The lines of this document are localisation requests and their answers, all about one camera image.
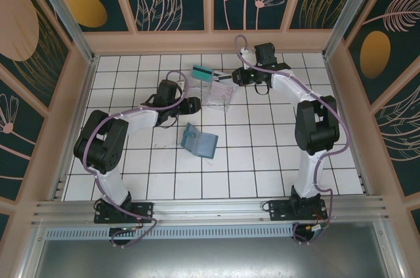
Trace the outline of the clear acrylic card stand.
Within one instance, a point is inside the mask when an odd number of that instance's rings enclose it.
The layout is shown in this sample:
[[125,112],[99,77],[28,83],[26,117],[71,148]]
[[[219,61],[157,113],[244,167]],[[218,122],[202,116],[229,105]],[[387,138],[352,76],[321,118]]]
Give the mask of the clear acrylic card stand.
[[[199,96],[201,98],[201,103],[204,106],[209,106],[210,108],[219,109],[219,110],[221,110],[225,113],[228,111],[230,103],[227,106],[217,106],[217,105],[210,104],[208,102],[209,94],[210,94],[210,91],[211,91],[211,85],[212,85],[213,82],[217,82],[217,81],[212,80],[211,83],[206,83],[206,82],[194,79],[192,77],[191,77],[190,81],[192,82],[192,86],[191,86],[190,90],[192,91],[193,96]],[[235,86],[236,89],[238,88],[238,86],[232,82],[232,79],[228,80],[228,81],[221,81],[220,83]]]

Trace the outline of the teal leather card holder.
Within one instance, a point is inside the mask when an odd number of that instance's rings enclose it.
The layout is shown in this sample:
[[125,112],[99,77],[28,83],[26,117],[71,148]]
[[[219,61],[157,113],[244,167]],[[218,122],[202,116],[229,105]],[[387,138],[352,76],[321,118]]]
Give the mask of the teal leather card holder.
[[191,123],[187,123],[180,145],[196,157],[213,159],[219,136],[201,132]]

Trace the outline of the pink floral card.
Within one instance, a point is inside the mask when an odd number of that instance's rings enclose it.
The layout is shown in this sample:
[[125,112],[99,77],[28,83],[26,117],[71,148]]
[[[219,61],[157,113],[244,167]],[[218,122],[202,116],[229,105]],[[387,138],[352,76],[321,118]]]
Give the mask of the pink floral card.
[[213,82],[211,85],[208,102],[217,106],[227,106],[231,101],[235,89],[235,86],[232,85]]

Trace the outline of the teal card with black stripe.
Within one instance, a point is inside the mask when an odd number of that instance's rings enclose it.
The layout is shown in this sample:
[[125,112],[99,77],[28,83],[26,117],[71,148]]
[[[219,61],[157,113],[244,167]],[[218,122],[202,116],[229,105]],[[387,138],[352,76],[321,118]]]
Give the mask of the teal card with black stripe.
[[191,77],[206,83],[211,83],[213,80],[214,71],[203,66],[193,65]]

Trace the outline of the grey metal sheet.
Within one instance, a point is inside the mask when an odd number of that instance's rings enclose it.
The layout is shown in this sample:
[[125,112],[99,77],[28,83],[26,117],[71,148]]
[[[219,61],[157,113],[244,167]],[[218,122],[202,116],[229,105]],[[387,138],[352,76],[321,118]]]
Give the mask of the grey metal sheet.
[[370,238],[302,246],[291,239],[47,241],[29,278],[394,278]]

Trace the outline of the aluminium table edge rail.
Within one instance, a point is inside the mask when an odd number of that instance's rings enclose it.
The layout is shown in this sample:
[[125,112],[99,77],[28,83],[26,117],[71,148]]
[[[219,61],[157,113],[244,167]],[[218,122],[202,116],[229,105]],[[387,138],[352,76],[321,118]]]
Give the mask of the aluminium table edge rail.
[[362,191],[365,195],[371,195],[371,188],[368,179],[361,173],[357,172]]
[[91,87],[95,79],[95,73],[98,65],[99,57],[93,56],[93,59],[89,62],[85,75],[82,80],[82,84],[77,93],[78,97],[73,107],[73,113],[70,118],[70,124],[64,139],[60,157],[58,159],[57,167],[52,178],[52,184],[49,190],[47,201],[54,201],[56,194],[64,188],[62,184],[66,184],[67,175],[73,164],[73,148],[77,137],[79,136],[79,130],[81,128],[82,120],[87,106],[87,101],[90,95]]

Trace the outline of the aluminium corner post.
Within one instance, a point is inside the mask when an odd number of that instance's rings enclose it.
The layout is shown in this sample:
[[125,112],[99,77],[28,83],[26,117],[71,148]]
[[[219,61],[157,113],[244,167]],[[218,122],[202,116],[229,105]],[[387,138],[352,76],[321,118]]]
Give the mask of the aluminium corner post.
[[365,0],[347,0],[322,51],[323,59],[328,62],[341,42],[356,13]]
[[89,62],[93,62],[95,54],[91,50],[86,38],[81,31],[79,24],[75,21],[70,9],[68,8],[65,0],[49,0],[55,8],[58,16],[63,21],[65,28],[71,35],[75,45],[78,47],[83,57]]

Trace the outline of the aluminium mounting rail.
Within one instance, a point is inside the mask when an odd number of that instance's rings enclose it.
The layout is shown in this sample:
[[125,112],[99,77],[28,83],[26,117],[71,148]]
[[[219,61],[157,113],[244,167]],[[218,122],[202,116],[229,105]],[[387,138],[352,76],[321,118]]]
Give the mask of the aluminium mounting rail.
[[[156,200],[153,217],[161,226],[267,224],[265,199]],[[30,217],[33,226],[93,226],[93,201],[42,201]],[[380,196],[344,195],[333,198],[332,222],[376,222],[389,218]]]

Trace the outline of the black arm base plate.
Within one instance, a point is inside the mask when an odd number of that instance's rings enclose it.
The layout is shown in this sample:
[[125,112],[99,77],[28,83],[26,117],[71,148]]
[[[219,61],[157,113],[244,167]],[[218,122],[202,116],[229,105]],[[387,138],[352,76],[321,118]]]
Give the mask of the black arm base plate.
[[325,201],[320,199],[313,203],[293,208],[289,200],[272,200],[268,202],[268,213],[271,221],[304,221],[312,222],[318,218],[327,220]]
[[[125,203],[123,209],[130,213],[152,217],[154,204],[153,203]],[[95,224],[134,224],[137,223],[137,219],[134,216],[127,215],[120,210],[116,209],[113,205],[98,200],[94,204],[94,219]]]

